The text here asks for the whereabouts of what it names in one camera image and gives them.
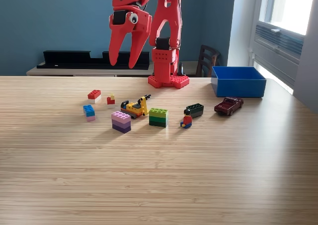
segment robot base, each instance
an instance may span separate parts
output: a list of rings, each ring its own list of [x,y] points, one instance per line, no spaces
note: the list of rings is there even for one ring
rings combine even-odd
[[[162,83],[158,82],[155,76],[152,75],[148,77],[148,83],[155,88],[175,87],[181,89],[190,83],[190,78],[188,76],[173,76],[170,83]]]

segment chair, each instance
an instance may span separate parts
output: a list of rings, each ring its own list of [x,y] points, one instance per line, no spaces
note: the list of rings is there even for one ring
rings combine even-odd
[[[206,45],[201,45],[196,77],[211,77],[212,67],[217,65],[220,52]]]

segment blue bin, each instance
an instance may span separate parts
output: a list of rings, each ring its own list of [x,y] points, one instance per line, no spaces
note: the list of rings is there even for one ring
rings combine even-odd
[[[211,83],[217,97],[263,97],[266,78],[253,67],[215,66]]]

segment dark green lego brick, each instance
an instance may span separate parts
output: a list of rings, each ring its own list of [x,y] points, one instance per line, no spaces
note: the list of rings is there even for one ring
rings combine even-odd
[[[196,112],[196,113],[191,113],[191,117],[192,118],[196,118],[196,117],[199,117],[199,116],[202,116],[203,115],[203,111],[201,111],[201,112]]]
[[[150,126],[155,126],[155,127],[167,127],[168,122],[163,123],[163,122],[154,122],[154,121],[149,121]]]
[[[160,109],[160,108],[152,108],[149,112],[149,116],[167,118],[168,117],[168,110]]]
[[[163,118],[163,117],[149,117],[149,121],[153,121],[153,122],[162,122],[162,123],[166,123],[168,121],[168,118]]]
[[[190,110],[191,116],[192,116],[192,114],[197,113],[197,112],[202,112],[202,114],[203,114],[204,106],[201,105],[200,103],[197,103],[197,104],[194,104],[191,106],[187,106],[187,109]]]

